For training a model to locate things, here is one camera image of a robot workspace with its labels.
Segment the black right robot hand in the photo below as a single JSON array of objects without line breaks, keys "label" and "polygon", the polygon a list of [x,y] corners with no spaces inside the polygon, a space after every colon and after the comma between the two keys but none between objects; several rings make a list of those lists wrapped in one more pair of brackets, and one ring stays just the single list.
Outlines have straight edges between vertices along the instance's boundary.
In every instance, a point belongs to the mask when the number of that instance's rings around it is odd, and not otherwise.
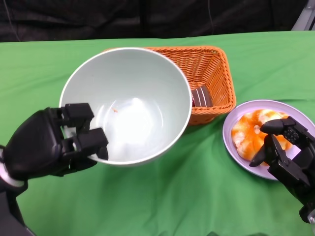
[{"label": "black right robot hand", "polygon": [[[260,131],[266,133],[264,144],[250,162],[257,167],[263,162],[269,165],[268,172],[281,182],[303,205],[299,210],[301,219],[315,223],[315,138],[307,128],[292,117],[270,120]],[[289,159],[282,149],[277,135],[297,146],[300,152]]]}]

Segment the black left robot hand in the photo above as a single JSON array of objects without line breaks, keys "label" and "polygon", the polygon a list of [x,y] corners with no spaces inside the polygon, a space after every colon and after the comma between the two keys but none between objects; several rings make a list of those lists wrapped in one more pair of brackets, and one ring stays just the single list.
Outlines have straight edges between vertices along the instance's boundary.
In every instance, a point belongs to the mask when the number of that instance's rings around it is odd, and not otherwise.
[{"label": "black left robot hand", "polygon": [[3,151],[8,174],[16,180],[47,175],[62,177],[93,167],[95,154],[108,160],[102,128],[90,129],[94,114],[88,103],[37,111],[14,132]]}]

